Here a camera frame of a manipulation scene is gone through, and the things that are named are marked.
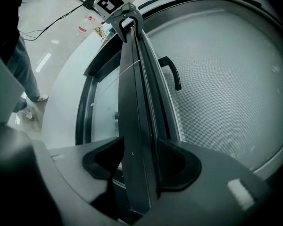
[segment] tiled floor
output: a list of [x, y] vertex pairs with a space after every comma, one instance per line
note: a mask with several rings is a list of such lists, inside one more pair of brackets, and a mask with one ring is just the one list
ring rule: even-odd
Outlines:
[[[57, 18], [81, 5], [79, 0], [23, 0], [19, 8], [19, 30], [30, 32], [46, 28]], [[84, 40], [77, 28], [86, 15], [94, 12], [80, 7], [72, 14], [56, 22], [35, 41], [25, 41], [32, 69], [38, 82], [39, 90], [50, 96], [51, 88], [65, 62]], [[40, 31], [29, 33], [37, 36]], [[29, 121], [22, 113], [12, 113], [9, 126], [24, 130], [33, 139], [41, 138], [42, 120], [46, 103], [34, 104], [27, 99], [35, 112], [34, 121]]]

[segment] white shoe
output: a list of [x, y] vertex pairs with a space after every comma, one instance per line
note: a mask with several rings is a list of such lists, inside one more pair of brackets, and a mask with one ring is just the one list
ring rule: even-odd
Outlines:
[[48, 95], [46, 94], [41, 94], [37, 102], [46, 102], [48, 101]]
[[27, 119], [29, 119], [30, 121], [32, 121], [34, 119], [34, 116], [33, 116], [33, 113], [32, 111], [27, 107], [25, 107], [23, 110], [22, 110], [23, 114], [25, 115], [25, 117]]

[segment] black door handle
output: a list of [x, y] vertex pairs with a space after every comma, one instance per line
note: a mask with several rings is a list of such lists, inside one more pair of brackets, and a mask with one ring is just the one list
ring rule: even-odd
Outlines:
[[173, 77], [174, 77], [174, 82], [175, 82], [175, 90], [181, 90], [181, 82], [180, 82], [180, 78], [179, 78], [179, 73], [178, 70], [175, 67], [175, 64], [172, 62], [172, 60], [168, 57], [168, 56], [164, 56], [162, 58], [160, 58], [158, 60], [160, 67], [165, 67], [165, 66], [169, 66]]

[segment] jeans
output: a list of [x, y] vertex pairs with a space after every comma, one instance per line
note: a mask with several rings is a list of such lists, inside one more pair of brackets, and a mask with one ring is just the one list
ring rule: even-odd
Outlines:
[[[19, 37], [15, 50], [10, 57], [7, 68], [18, 82], [24, 87], [27, 97], [36, 102], [40, 97], [37, 81], [33, 74], [30, 59], [26, 51], [23, 37]], [[26, 99], [20, 98], [13, 112], [18, 112], [27, 107]]]

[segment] person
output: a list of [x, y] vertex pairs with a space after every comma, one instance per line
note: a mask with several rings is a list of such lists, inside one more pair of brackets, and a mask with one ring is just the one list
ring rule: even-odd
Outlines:
[[[32, 102], [46, 102], [48, 95], [40, 94], [33, 74], [23, 37], [18, 30], [18, 10], [22, 0], [6, 0], [8, 6], [0, 6], [0, 57], [14, 77], [24, 87]], [[14, 111], [22, 111], [26, 118], [34, 116], [24, 98], [20, 98]]]

